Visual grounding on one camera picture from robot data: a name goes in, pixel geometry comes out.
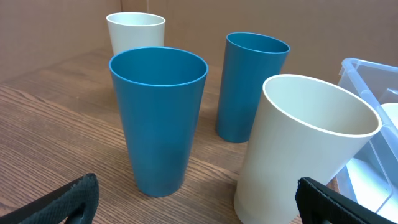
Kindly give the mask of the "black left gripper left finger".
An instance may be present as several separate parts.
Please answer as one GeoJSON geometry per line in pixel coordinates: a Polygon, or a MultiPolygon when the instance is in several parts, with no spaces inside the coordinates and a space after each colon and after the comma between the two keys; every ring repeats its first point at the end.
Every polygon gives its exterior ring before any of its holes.
{"type": "Polygon", "coordinates": [[[92,224],[100,188],[94,173],[84,176],[1,217],[1,224],[92,224]]]}

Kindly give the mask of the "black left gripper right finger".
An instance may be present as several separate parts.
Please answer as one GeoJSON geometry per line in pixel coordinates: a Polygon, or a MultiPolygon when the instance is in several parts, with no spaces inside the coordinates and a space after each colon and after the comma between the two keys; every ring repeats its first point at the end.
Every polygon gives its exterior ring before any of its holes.
{"type": "Polygon", "coordinates": [[[295,201],[303,224],[394,224],[310,177],[298,180],[295,201]]]}

